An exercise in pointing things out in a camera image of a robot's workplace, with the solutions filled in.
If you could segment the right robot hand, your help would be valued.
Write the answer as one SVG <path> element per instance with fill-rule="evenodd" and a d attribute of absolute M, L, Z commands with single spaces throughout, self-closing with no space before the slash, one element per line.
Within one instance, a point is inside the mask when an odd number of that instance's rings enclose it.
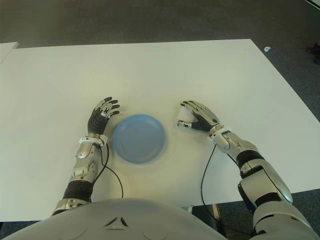
<path fill-rule="evenodd" d="M 196 121 L 191 122 L 178 120 L 177 126 L 179 127 L 190 128 L 208 133 L 214 126 L 220 123 L 218 117 L 202 103 L 193 100 L 187 100 L 181 102 L 180 105 L 190 111 L 195 117 Z"/>

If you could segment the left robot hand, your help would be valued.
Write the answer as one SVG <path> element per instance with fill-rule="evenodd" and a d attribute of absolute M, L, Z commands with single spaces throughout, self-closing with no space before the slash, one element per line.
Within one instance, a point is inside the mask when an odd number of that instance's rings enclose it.
<path fill-rule="evenodd" d="M 120 113 L 118 100 L 111 96 L 102 99 L 92 110 L 87 123 L 88 134 L 103 135 L 110 118 Z"/>

